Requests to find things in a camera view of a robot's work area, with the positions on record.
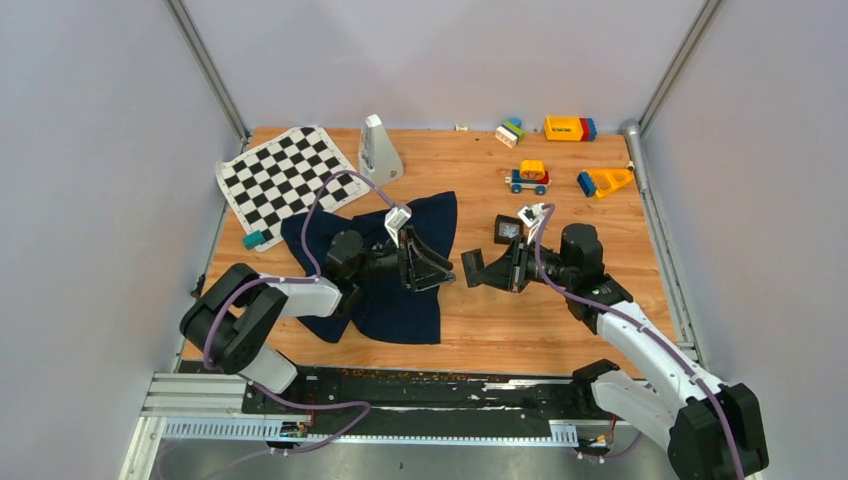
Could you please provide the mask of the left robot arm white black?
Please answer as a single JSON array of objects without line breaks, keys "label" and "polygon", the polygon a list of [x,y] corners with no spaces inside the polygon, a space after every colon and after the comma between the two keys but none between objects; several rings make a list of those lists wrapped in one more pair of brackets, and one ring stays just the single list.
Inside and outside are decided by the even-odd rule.
[{"label": "left robot arm white black", "polygon": [[409,292],[456,279],[452,263],[410,225],[372,248],[346,230],[333,238],[319,275],[280,278],[244,263],[232,265],[184,314],[179,330],[202,350],[207,368],[265,387],[271,404],[293,413],[304,405],[307,389],[296,379],[297,366],[267,342],[277,320],[346,314],[364,297],[366,281],[390,274]]}]

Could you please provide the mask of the navy blue garment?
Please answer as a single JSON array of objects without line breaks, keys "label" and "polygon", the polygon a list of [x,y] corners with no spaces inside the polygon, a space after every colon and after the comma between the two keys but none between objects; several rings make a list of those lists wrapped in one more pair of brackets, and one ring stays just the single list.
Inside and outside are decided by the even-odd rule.
[{"label": "navy blue garment", "polygon": [[[408,203],[408,224],[425,245],[447,258],[457,227],[457,198],[453,191],[438,193]],[[333,237],[343,231],[358,232],[367,248],[387,243],[384,229],[386,210],[356,215],[350,219],[321,210],[310,219],[306,243],[317,261],[325,260]],[[441,342],[441,312],[436,287],[413,292],[402,285],[396,269],[365,278],[359,283],[361,299],[344,315],[300,316],[299,322],[319,339],[337,343],[352,323],[366,337],[387,343],[422,345]]]}]

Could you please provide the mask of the black square frame box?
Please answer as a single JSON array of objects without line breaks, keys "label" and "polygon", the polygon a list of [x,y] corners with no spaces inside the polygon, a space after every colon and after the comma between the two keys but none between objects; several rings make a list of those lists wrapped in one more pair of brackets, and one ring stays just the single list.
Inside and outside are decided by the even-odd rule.
[{"label": "black square frame box", "polygon": [[481,286],[483,281],[481,280],[480,273],[485,268],[482,250],[474,249],[463,252],[461,254],[461,261],[467,286],[469,288]]}]

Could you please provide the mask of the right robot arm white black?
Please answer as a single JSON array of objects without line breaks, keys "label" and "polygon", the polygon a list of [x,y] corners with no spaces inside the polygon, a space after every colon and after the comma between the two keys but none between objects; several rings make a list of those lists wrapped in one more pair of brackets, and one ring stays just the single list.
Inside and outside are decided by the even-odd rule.
[{"label": "right robot arm white black", "polygon": [[640,385],[608,360],[590,364],[573,374],[581,381],[570,392],[577,413],[592,418],[606,411],[625,419],[664,449],[681,479],[744,479],[768,467],[755,393],[711,374],[656,328],[606,273],[594,226],[566,226],[557,251],[521,235],[490,264],[480,250],[463,253],[462,263],[471,287],[511,293],[531,282],[552,287],[578,321],[623,353],[648,382]]}]

